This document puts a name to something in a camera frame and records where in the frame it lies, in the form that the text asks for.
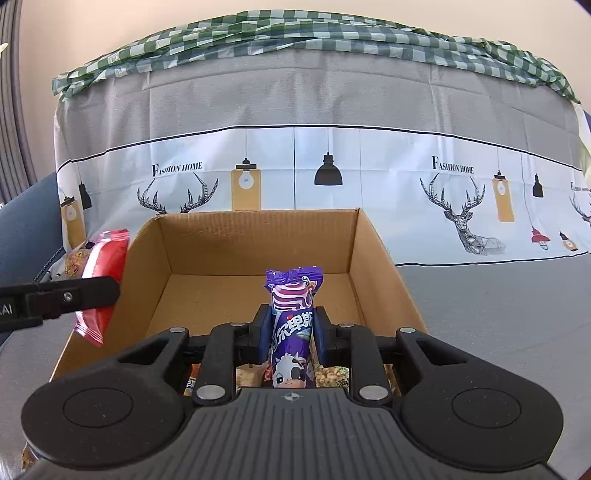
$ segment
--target cardboard box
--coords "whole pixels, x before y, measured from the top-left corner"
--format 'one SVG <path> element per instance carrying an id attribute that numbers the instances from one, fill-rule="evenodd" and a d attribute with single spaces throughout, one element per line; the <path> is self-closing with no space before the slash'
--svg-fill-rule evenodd
<path id="1" fill-rule="evenodd" d="M 377 335 L 425 330 L 388 252 L 360 210 L 263 210 L 165 215 L 151 219 L 128 251 L 121 296 L 98 348 L 72 333 L 54 378 L 174 326 L 204 335 L 226 322 L 250 322 L 269 268 L 318 265 L 314 304 L 333 323 L 359 323 Z"/>

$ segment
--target checkered cloth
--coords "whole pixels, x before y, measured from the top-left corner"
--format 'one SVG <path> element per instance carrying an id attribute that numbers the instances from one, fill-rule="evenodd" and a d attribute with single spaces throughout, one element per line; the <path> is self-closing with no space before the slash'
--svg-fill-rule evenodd
<path id="1" fill-rule="evenodd" d="M 548 85 L 579 103 L 554 65 L 507 42 L 449 37 L 385 20 L 298 10 L 241 12 L 162 30 L 62 73 L 53 79 L 53 93 L 65 100 L 111 77 L 288 47 L 370 53 L 455 67 L 531 86 Z"/>

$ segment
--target pendant lamp illustration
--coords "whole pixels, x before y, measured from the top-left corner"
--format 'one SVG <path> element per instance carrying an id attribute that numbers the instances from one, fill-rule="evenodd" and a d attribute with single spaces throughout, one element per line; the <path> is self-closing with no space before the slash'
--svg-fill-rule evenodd
<path id="1" fill-rule="evenodd" d="M 549 241 L 550 239 L 547 236 L 542 235 L 538 229 L 534 227 L 531 228 L 531 242 L 533 244 L 538 244 L 544 250 L 548 250 Z"/>
<path id="2" fill-rule="evenodd" d="M 68 243 L 70 248 L 76 248 L 82 242 L 86 241 L 86 229 L 80 207 L 74 197 L 66 197 L 60 204 L 61 217 L 66 224 Z"/>
<path id="3" fill-rule="evenodd" d="M 80 200 L 82 201 L 82 210 L 88 210 L 92 207 L 92 200 L 90 199 L 90 195 L 86 191 L 86 185 L 82 182 L 82 177 L 80 176 L 80 167 L 78 167 L 78 178 L 80 179 L 80 183 L 78 184 L 78 190 L 80 190 Z"/>
<path id="4" fill-rule="evenodd" d="M 576 252 L 578 250 L 577 245 L 564 233 L 560 232 L 560 238 L 562 239 L 562 244 L 566 250 L 570 250 L 571 252 Z"/>
<path id="5" fill-rule="evenodd" d="M 261 171 L 248 160 L 248 130 L 244 129 L 244 160 L 232 170 L 232 210 L 261 209 Z"/>
<path id="6" fill-rule="evenodd" d="M 340 174 L 340 170 L 336 167 L 333 156 L 330 154 L 329 145 L 329 128 L 326 127 L 326 155 L 322 161 L 322 165 L 316 171 L 314 176 L 314 185 L 342 185 L 343 177 Z"/>
<path id="7" fill-rule="evenodd" d="M 540 183 L 540 179 L 538 178 L 538 168 L 535 168 L 535 182 L 534 186 L 531 189 L 531 193 L 534 197 L 544 198 L 544 188 Z"/>
<path id="8" fill-rule="evenodd" d="M 525 195 L 525 179 L 524 179 L 524 175 L 523 175 L 523 155 L 521 153 L 519 154 L 519 159 L 521 161 L 521 180 L 523 181 L 523 202 L 525 203 L 525 210 L 527 211 L 527 217 L 530 220 L 530 225 L 531 225 L 531 242 L 533 244 L 538 244 L 543 250 L 548 250 L 548 242 L 550 242 L 550 239 L 547 236 L 542 235 L 540 233 L 540 231 L 536 227 L 534 227 L 534 224 L 531 221 L 530 209 L 527 206 L 527 198 Z"/>
<path id="9" fill-rule="evenodd" d="M 496 149 L 496 165 L 498 171 L 492 180 L 492 188 L 495 192 L 496 211 L 500 222 L 515 222 L 515 215 L 511 208 L 511 192 L 509 191 L 509 181 L 501 173 L 501 164 L 499 161 L 499 149 Z"/>

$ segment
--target screw head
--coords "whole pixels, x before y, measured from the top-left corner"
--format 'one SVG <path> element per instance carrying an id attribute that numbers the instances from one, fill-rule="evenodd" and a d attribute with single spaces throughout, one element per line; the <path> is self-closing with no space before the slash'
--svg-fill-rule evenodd
<path id="1" fill-rule="evenodd" d="M 359 389 L 359 395 L 365 400 L 383 400 L 388 396 L 388 390 L 380 385 L 366 385 Z"/>
<path id="2" fill-rule="evenodd" d="M 218 400 L 226 394 L 226 390 L 219 385 L 204 385 L 196 393 L 201 400 Z"/>

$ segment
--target circular pad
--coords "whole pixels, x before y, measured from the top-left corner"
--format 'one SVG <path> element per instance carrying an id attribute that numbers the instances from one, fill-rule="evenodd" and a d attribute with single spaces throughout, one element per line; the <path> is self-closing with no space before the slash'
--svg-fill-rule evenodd
<path id="1" fill-rule="evenodd" d="M 117 365 L 39 388 L 22 429 L 40 456 L 70 468 L 124 465 L 160 450 L 184 420 L 180 396 L 137 365 Z"/>
<path id="2" fill-rule="evenodd" d="M 470 363 L 426 375 L 404 397 L 400 417 L 433 457 L 483 472 L 547 461 L 563 425 L 558 402 L 541 386 Z"/>
<path id="3" fill-rule="evenodd" d="M 64 415 L 80 427 L 108 427 L 131 413 L 134 401 L 121 390 L 89 388 L 71 396 L 64 405 Z"/>
<path id="4" fill-rule="evenodd" d="M 521 406 L 516 399 L 491 388 L 466 390 L 456 395 L 452 407 L 460 419 L 483 429 L 506 427 L 521 415 Z"/>

